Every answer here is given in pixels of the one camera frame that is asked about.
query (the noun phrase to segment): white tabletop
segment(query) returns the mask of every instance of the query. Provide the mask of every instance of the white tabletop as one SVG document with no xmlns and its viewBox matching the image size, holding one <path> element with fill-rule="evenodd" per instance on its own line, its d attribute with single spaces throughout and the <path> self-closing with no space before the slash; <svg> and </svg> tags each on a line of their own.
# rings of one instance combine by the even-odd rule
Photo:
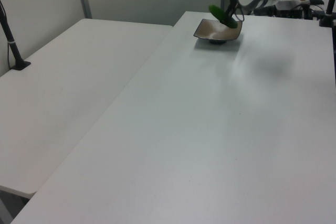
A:
<svg viewBox="0 0 336 224">
<path fill-rule="evenodd" d="M 30 198 L 172 29 L 84 19 L 0 78 L 0 190 Z"/>
<path fill-rule="evenodd" d="M 334 223 L 331 30 L 246 17 L 237 41 L 186 13 L 14 220 Z"/>
</svg>

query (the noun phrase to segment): black cable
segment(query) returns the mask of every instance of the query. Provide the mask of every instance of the black cable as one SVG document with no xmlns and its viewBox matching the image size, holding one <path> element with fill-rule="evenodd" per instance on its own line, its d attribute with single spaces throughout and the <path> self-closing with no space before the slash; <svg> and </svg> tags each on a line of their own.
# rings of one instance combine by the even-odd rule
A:
<svg viewBox="0 0 336 224">
<path fill-rule="evenodd" d="M 318 5 L 310 5 L 310 6 L 316 6 L 316 7 L 320 8 L 325 13 L 325 11 L 323 10 L 323 8 L 321 6 L 318 6 Z"/>
<path fill-rule="evenodd" d="M 236 12 L 237 12 L 237 9 L 235 10 L 235 16 L 236 16 L 236 18 L 237 18 L 240 22 L 244 22 L 244 21 L 245 21 L 245 16 L 244 16 L 242 7 L 240 6 L 240 7 L 239 7 L 239 10 L 240 10 L 240 12 L 242 13 L 243 20 L 241 20 L 240 18 L 238 18 L 237 13 L 236 13 Z"/>
<path fill-rule="evenodd" d="M 7 20 L 6 10 L 5 10 L 5 8 L 4 8 L 4 6 L 3 6 L 1 0 L 0 0 L 0 7 L 1 7 L 2 11 L 4 12 L 4 14 L 5 14 L 5 18 L 6 18 L 6 20 Z"/>
<path fill-rule="evenodd" d="M 4 6 L 3 6 L 1 0 L 0 0 L 0 7 L 1 7 L 1 11 L 4 13 L 4 15 L 5 15 L 5 19 L 6 19 L 6 21 L 7 21 L 6 10 L 5 10 L 5 8 L 4 8 Z M 9 43 L 8 43 L 8 42 L 7 42 L 7 63 L 8 63 L 8 68 L 11 70 L 12 68 L 11 68 L 11 65 L 9 64 Z"/>
<path fill-rule="evenodd" d="M 9 43 L 7 43 L 7 63 L 8 63 L 8 68 L 11 70 L 11 65 L 9 64 Z"/>
</svg>

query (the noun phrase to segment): table surface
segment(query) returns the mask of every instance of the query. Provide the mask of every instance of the table surface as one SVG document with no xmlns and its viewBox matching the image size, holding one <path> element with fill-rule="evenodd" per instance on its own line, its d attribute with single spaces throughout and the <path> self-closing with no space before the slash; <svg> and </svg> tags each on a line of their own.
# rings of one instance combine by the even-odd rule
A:
<svg viewBox="0 0 336 224">
<path fill-rule="evenodd" d="M 331 30 L 185 13 L 20 212 L 19 223 L 334 223 Z"/>
<path fill-rule="evenodd" d="M 0 78 L 0 190 L 30 198 L 170 26 L 83 19 Z"/>
</svg>

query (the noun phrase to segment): floor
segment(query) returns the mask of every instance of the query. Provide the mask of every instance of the floor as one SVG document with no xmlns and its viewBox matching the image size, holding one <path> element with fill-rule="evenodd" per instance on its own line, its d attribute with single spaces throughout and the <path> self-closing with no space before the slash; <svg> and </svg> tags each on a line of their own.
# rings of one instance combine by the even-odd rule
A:
<svg viewBox="0 0 336 224">
<path fill-rule="evenodd" d="M 0 191 L 0 224 L 10 224 L 28 203 L 28 199 Z"/>
</svg>

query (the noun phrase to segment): black pole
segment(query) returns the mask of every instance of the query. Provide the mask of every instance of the black pole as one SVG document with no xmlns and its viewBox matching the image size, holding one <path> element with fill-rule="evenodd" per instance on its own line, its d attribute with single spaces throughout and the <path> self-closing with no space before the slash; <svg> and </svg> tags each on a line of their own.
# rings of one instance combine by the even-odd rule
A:
<svg viewBox="0 0 336 224">
<path fill-rule="evenodd" d="M 8 22 L 7 22 L 7 16 L 4 10 L 4 7 L 0 1 L 0 23 L 1 26 L 5 32 L 7 42 L 9 43 L 9 46 L 11 47 L 11 50 L 13 52 L 13 56 L 15 58 L 15 66 L 12 67 L 12 69 L 15 70 L 23 70 L 27 66 L 30 65 L 30 62 L 24 61 L 20 55 L 20 52 L 16 46 L 13 34 L 11 29 L 9 28 Z"/>
<path fill-rule="evenodd" d="M 334 8 L 335 0 L 329 0 L 326 15 L 320 20 L 320 26 L 322 27 L 331 27 L 332 21 L 332 10 Z"/>
</svg>

